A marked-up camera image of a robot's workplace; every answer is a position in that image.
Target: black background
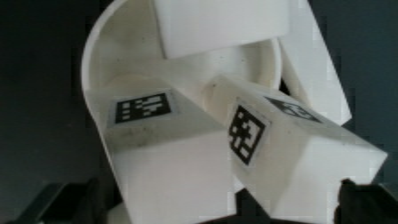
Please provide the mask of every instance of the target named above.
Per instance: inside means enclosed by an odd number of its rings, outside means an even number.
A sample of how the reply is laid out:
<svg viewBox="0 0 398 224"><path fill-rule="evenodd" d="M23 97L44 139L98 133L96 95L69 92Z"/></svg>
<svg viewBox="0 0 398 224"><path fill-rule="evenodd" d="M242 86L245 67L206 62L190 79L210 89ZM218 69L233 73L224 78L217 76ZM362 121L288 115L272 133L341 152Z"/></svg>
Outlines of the black background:
<svg viewBox="0 0 398 224"><path fill-rule="evenodd" d="M114 187L80 91L85 38L108 2L0 1L0 223L48 183L98 176L105 192ZM346 128L391 153L377 181L398 182L398 1L311 6L354 112Z"/></svg>

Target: white panel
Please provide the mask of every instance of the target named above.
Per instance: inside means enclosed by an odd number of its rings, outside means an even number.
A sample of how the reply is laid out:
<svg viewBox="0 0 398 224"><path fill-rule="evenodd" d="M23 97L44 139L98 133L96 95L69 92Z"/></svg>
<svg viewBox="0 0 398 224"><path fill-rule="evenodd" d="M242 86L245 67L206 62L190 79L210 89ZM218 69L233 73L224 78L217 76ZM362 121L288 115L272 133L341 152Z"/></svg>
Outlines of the white panel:
<svg viewBox="0 0 398 224"><path fill-rule="evenodd" d="M288 32L286 0L155 0L155 11L167 58Z"/></svg>

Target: curved white surface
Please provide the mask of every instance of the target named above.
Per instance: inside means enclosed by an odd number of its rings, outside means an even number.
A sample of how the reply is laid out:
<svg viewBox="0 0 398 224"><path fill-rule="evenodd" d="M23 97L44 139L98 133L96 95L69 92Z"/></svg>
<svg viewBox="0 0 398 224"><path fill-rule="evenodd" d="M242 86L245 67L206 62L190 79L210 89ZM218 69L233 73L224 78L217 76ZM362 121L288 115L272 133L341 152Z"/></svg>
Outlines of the curved white surface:
<svg viewBox="0 0 398 224"><path fill-rule="evenodd" d="M203 87L218 74L238 74L254 82L272 80L270 85L277 86L275 41L163 59L149 2L115 1L98 20L83 52L83 90L101 88L114 76L142 74L160 77L201 105Z"/></svg>
<svg viewBox="0 0 398 224"><path fill-rule="evenodd" d="M279 38L282 79L291 96L341 125L352 118L309 3L290 0L290 34Z"/></svg>

